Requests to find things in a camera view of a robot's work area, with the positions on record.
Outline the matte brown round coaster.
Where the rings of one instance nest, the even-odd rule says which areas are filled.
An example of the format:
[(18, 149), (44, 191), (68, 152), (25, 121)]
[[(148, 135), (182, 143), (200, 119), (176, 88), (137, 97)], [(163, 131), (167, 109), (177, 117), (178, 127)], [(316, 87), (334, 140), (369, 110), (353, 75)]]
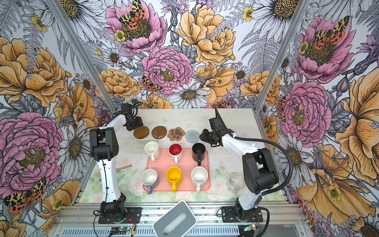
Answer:
[(150, 134), (150, 130), (147, 126), (141, 126), (134, 130), (133, 135), (136, 139), (144, 139)]

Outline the grey blue round coaster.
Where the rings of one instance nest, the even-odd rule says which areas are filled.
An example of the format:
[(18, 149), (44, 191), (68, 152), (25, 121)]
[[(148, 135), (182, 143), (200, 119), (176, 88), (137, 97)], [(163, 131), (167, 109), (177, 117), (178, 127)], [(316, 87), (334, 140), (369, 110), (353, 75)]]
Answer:
[(200, 140), (200, 134), (195, 130), (186, 132), (185, 139), (187, 142), (195, 144)]

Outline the black mug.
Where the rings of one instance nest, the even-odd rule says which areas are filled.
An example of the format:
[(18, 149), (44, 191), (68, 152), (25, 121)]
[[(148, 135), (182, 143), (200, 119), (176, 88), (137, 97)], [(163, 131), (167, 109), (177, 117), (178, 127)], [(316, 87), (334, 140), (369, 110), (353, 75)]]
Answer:
[(202, 143), (195, 143), (192, 146), (192, 159), (197, 162), (198, 166), (201, 166), (201, 162), (205, 158), (206, 148)]

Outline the glossy brown round coaster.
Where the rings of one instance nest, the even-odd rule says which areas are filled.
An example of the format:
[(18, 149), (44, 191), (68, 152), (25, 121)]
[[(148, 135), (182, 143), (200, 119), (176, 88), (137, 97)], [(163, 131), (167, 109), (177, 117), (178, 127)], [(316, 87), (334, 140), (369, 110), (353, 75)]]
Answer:
[(164, 126), (157, 126), (153, 128), (151, 134), (155, 139), (163, 139), (167, 135), (167, 129)]

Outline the brown paw print coaster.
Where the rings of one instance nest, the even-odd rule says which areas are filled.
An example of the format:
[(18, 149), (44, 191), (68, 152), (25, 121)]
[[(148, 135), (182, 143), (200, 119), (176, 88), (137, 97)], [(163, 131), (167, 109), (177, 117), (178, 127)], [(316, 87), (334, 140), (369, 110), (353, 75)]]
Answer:
[(170, 129), (167, 133), (167, 137), (170, 141), (181, 141), (185, 134), (185, 131), (181, 127), (177, 127)]

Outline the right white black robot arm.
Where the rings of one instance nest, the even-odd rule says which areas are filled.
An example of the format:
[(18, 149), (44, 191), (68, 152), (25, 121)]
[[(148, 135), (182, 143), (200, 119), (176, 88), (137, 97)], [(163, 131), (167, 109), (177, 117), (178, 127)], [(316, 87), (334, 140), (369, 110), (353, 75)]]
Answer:
[[(211, 129), (204, 129), (200, 134), (200, 140), (210, 144), (211, 147), (222, 146), (233, 152), (237, 157), (242, 158), (246, 188), (236, 200), (232, 217), (236, 217), (240, 222), (245, 222), (255, 217), (255, 222), (261, 222), (263, 219), (259, 218), (258, 214), (263, 208), (258, 207), (259, 203), (264, 196), (278, 192), (286, 187), (292, 178), (294, 164), (289, 153), (272, 141), (237, 136), (233, 130), (227, 128), (218, 108), (215, 107), (214, 110), (215, 117), (209, 119)], [(270, 150), (267, 148), (259, 149), (255, 144), (249, 144), (249, 142), (272, 145), (284, 154), (288, 161), (288, 175), (278, 187), (274, 187), (279, 182), (279, 175)]]

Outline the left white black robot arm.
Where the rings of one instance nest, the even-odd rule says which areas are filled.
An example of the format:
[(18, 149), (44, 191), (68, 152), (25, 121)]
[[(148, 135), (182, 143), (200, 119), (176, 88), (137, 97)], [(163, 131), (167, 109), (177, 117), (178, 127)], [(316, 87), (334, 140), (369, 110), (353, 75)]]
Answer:
[(106, 223), (121, 223), (127, 215), (124, 207), (126, 197), (119, 189), (116, 175), (116, 156), (119, 153), (116, 132), (122, 127), (133, 131), (143, 126), (143, 121), (138, 116), (138, 107), (141, 105), (141, 102), (122, 104), (121, 110), (106, 124), (89, 131), (90, 154), (97, 162), (102, 181), (103, 197), (99, 220)]

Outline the clear glass cup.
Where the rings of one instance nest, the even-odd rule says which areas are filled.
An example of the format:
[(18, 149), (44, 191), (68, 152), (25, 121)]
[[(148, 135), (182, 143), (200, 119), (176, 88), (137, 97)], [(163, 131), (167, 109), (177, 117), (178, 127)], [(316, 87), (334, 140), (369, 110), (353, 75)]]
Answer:
[(228, 178), (228, 190), (237, 193), (245, 186), (244, 178), (241, 173), (232, 172)]

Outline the white mug off tray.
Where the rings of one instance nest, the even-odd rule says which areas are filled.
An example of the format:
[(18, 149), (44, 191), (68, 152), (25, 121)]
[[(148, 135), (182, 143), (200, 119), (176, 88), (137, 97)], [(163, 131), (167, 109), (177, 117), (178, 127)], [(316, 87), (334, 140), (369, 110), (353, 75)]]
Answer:
[(155, 141), (148, 142), (144, 147), (144, 151), (152, 161), (155, 161), (160, 155), (159, 145)]

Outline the white mug red inside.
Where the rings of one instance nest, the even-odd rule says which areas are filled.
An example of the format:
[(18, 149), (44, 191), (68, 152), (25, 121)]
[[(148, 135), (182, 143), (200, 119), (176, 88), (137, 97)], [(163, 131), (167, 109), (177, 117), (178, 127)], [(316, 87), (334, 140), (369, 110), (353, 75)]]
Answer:
[(175, 162), (175, 164), (178, 164), (179, 161), (183, 158), (183, 147), (180, 144), (172, 144), (169, 147), (168, 151), (170, 158)]

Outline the white mug front right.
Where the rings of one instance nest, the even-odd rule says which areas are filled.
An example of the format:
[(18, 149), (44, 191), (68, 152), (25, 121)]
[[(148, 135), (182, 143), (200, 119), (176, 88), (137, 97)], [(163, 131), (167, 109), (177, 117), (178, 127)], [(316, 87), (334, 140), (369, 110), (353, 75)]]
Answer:
[(202, 167), (197, 166), (191, 171), (191, 181), (196, 187), (196, 191), (200, 192), (201, 188), (206, 184), (208, 180), (208, 171)]

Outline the small wooden mallet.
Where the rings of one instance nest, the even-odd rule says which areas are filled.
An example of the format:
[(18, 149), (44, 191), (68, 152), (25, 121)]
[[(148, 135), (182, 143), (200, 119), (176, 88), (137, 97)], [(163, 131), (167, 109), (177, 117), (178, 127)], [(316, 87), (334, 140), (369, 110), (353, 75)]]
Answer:
[(116, 171), (124, 170), (124, 169), (130, 168), (130, 167), (132, 167), (132, 165), (127, 165), (127, 166), (123, 166), (123, 167), (118, 167), (118, 168), (116, 168)]

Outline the pink rectangular tray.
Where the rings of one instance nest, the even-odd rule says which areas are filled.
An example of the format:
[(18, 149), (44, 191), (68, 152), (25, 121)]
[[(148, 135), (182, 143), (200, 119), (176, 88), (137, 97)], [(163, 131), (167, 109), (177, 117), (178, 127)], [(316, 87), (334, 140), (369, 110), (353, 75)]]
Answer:
[(154, 192), (171, 192), (172, 184), (166, 177), (167, 171), (175, 167), (174, 175), (181, 175), (181, 184), (177, 192), (195, 192), (196, 186), (192, 183), (191, 172), (198, 167), (197, 161), (192, 159), (192, 149), (183, 149), (183, 158), (176, 164), (170, 157), (168, 149), (160, 149), (160, 156), (156, 161), (149, 160), (147, 169), (154, 169), (158, 174), (159, 183), (154, 187)]

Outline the yellow mug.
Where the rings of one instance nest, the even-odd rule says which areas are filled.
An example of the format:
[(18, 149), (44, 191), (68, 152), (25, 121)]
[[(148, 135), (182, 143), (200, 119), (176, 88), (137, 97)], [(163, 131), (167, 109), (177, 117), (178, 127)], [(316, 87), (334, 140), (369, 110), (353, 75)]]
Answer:
[(172, 192), (175, 193), (182, 183), (182, 171), (176, 166), (170, 167), (166, 172), (166, 179), (172, 188)]

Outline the green circuit board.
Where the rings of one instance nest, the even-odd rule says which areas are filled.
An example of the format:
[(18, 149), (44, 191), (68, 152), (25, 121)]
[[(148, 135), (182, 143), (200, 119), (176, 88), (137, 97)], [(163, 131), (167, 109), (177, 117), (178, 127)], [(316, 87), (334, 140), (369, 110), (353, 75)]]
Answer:
[(128, 231), (128, 227), (114, 227), (111, 228), (110, 235), (125, 234)]

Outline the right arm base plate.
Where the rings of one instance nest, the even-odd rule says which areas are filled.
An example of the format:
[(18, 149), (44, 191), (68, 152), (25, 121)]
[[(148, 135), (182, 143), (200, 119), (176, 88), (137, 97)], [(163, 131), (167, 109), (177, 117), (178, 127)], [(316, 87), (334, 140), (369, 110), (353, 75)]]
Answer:
[(224, 223), (263, 222), (263, 215), (259, 208), (243, 210), (239, 206), (223, 206), (221, 208), (221, 217)]

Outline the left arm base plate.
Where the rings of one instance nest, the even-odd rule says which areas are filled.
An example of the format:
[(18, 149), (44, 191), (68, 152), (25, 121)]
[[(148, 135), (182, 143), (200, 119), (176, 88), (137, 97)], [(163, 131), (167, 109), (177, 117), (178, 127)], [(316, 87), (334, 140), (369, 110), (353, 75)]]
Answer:
[(138, 224), (141, 218), (142, 208), (128, 207), (123, 213), (101, 214), (99, 224)]

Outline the aluminium front rail frame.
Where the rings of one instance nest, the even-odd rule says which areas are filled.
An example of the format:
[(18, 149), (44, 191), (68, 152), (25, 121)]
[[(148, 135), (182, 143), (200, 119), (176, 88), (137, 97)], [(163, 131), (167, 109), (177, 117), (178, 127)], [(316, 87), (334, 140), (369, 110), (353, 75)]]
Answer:
[(227, 203), (158, 203), (129, 205), (131, 217), (122, 222), (94, 215), (94, 205), (62, 209), (51, 237), (266, 237), (312, 236), (298, 204), (263, 203), (255, 214), (240, 221)]

